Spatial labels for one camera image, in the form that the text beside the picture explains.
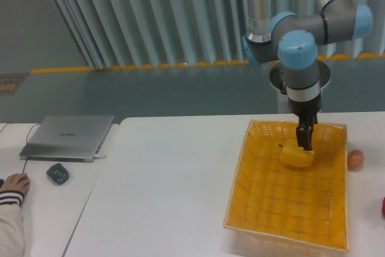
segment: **laptop lid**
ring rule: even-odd
[[[114,116],[46,116],[21,159],[93,161]]]

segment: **yellow floor stripe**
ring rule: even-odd
[[[382,55],[377,54],[359,54],[356,58],[378,58],[378,57],[385,57],[385,53]],[[351,57],[347,54],[337,54],[332,55],[330,57],[325,57],[323,55],[319,55],[317,57],[319,60],[349,60]],[[249,64],[248,60],[244,60],[242,63],[239,60],[232,60],[232,61],[214,61],[212,64],[205,62],[205,61],[199,61],[197,63],[194,63],[193,66],[226,66],[226,65],[240,65],[240,64]],[[171,67],[188,67],[187,63],[177,63],[174,66],[169,65],[168,63],[162,63],[157,66],[157,68],[171,68]],[[154,66],[151,64],[143,64],[139,67],[139,69],[153,69]],[[104,69],[100,70],[126,70],[126,69],[138,69],[134,65],[129,65],[125,67],[121,66],[112,66],[112,67],[106,67]],[[31,73],[49,73],[49,72],[89,72],[93,71],[93,69],[90,69],[89,67],[59,67],[59,68],[52,68],[52,69],[33,69]]]

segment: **brown egg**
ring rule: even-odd
[[[348,168],[350,170],[356,170],[360,168],[363,164],[364,156],[363,152],[360,150],[352,150],[348,154]]]

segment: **computer mouse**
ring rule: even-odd
[[[58,185],[65,183],[70,178],[69,172],[60,163],[51,166],[47,171],[47,175]]]

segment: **yellow object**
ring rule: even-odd
[[[349,251],[346,125],[319,123],[310,167],[281,163],[283,144],[297,123],[255,121],[248,126],[223,226],[253,239]]]
[[[313,163],[314,152],[298,147],[296,138],[289,138],[283,145],[280,160],[283,164],[294,167],[308,167]]]

